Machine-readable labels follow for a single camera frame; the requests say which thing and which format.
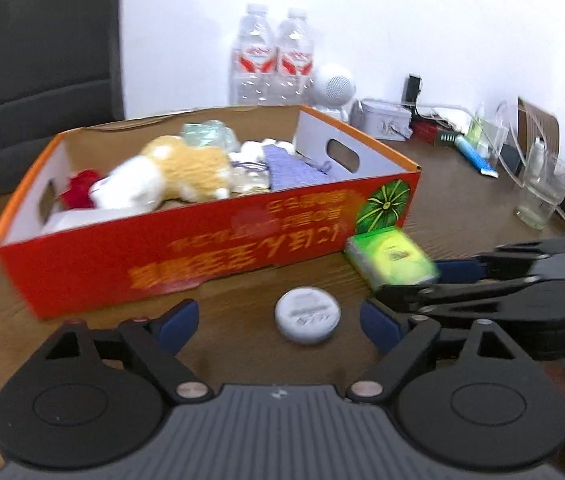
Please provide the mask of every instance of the chair backrest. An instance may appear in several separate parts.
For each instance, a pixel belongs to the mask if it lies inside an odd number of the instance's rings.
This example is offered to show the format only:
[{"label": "chair backrest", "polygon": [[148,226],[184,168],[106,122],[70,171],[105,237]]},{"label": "chair backrest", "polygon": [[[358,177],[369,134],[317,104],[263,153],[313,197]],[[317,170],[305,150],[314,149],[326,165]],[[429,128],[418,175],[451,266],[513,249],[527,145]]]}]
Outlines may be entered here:
[{"label": "chair backrest", "polygon": [[118,0],[0,0],[0,193],[54,134],[123,118]]}]

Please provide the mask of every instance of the green pumpkin illustration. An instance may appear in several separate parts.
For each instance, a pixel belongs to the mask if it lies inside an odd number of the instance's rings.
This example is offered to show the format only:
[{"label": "green pumpkin illustration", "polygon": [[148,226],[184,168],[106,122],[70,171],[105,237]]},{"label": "green pumpkin illustration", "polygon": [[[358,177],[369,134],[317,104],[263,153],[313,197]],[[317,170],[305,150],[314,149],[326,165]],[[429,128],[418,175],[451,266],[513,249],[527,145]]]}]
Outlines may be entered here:
[{"label": "green pumpkin illustration", "polygon": [[356,234],[391,227],[402,215],[411,188],[404,180],[387,182],[367,199],[356,219]]}]

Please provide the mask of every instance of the metal screw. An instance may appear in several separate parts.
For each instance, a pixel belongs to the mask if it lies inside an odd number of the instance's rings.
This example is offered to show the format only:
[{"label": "metal screw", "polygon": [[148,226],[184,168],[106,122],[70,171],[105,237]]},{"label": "metal screw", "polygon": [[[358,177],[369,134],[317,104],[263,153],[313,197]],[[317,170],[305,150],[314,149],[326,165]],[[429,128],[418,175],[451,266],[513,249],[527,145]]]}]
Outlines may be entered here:
[{"label": "metal screw", "polygon": [[206,384],[198,381],[189,381],[187,383],[178,384],[176,394],[183,399],[200,399],[207,395],[209,388]]},{"label": "metal screw", "polygon": [[357,381],[351,385],[351,390],[358,397],[377,397],[382,393],[382,384],[376,381]]}]

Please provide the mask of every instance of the red cardboard box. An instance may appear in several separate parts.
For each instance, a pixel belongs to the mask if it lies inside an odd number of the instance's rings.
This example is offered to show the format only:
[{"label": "red cardboard box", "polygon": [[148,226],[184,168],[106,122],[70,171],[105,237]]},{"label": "red cardboard box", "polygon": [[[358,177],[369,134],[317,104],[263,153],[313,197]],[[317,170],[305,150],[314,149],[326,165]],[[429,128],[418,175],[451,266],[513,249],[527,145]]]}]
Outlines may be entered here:
[{"label": "red cardboard box", "polygon": [[[240,141],[293,140],[338,182],[240,196],[41,235],[69,177],[106,174],[185,123],[220,120]],[[0,262],[39,317],[192,288],[344,249],[354,232],[405,221],[420,168],[388,146],[308,107],[231,107],[57,134],[0,217]]]}]

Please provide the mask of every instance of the red cloth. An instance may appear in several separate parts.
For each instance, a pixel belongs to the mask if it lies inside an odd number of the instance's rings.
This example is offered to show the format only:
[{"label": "red cloth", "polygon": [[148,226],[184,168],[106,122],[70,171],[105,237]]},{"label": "red cloth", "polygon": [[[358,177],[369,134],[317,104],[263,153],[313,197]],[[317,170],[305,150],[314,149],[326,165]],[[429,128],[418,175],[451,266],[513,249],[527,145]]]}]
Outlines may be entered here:
[{"label": "red cloth", "polygon": [[69,181],[69,189],[60,195],[65,209],[95,209],[96,205],[89,198],[89,188],[102,180],[96,170],[83,170],[76,173]]}]

